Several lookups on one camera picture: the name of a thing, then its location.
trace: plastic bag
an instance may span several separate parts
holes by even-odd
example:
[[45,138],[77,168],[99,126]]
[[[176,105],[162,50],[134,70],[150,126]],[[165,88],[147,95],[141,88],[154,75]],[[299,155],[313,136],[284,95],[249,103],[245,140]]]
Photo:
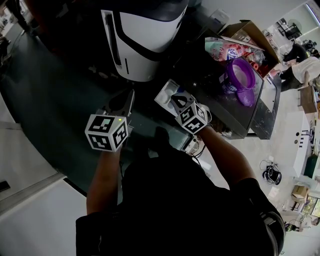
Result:
[[235,59],[251,52],[249,46],[228,42],[215,37],[205,38],[204,49],[218,62]]

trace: purple container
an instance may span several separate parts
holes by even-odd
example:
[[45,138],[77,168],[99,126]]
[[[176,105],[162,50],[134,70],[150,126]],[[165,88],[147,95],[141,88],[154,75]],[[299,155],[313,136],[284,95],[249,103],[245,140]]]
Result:
[[[243,81],[240,81],[239,72],[244,78],[246,84],[243,84]],[[231,60],[227,64],[225,72],[219,80],[222,85],[222,89],[226,94],[240,93],[250,90],[256,85],[256,77],[252,66],[242,58]]]

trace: window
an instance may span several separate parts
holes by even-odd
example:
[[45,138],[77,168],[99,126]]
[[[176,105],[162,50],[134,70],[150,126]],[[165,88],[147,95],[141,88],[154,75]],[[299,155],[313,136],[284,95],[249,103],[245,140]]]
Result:
[[301,213],[320,217],[320,198],[308,196]]

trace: tiled floor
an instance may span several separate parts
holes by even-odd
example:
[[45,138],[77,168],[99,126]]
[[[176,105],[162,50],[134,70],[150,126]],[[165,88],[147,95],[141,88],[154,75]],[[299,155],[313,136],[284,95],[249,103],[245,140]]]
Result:
[[[270,195],[268,198],[273,203],[273,205],[279,210],[282,208],[282,205],[286,202],[286,200],[290,198],[291,192],[294,187],[293,178],[290,176],[282,175],[281,183],[278,186],[268,185],[262,177],[263,171],[260,170],[260,163],[262,160],[268,160],[268,157],[270,155],[273,155],[273,152],[277,147],[277,142],[279,141],[279,138],[281,138],[281,136],[283,135],[283,122],[286,119],[287,113],[302,110],[301,107],[298,107],[298,102],[299,92],[297,90],[288,90],[286,92],[281,93],[278,113],[270,140],[261,140],[256,137],[246,137],[244,139],[229,141],[233,146],[239,149],[248,159],[260,184],[260,187],[262,191],[265,193],[265,195],[269,195],[272,187],[276,188],[275,191],[278,192],[273,196]],[[312,120],[313,114],[307,114],[307,118],[309,121]],[[207,149],[204,150],[202,156],[200,157],[200,160],[209,164],[207,167],[208,169],[206,169],[206,172],[210,174],[210,179],[213,181],[213,183],[218,187],[228,188],[227,182],[220,174],[212,156],[210,155]],[[261,168],[263,169],[265,167],[266,163],[262,162]]]

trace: small white box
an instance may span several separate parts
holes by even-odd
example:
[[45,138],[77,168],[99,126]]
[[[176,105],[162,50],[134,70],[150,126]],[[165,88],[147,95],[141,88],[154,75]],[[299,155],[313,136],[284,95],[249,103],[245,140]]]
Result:
[[116,152],[128,137],[127,119],[123,116],[92,114],[85,135],[93,149]]
[[204,110],[193,102],[176,118],[177,122],[191,134],[195,134],[207,125]]

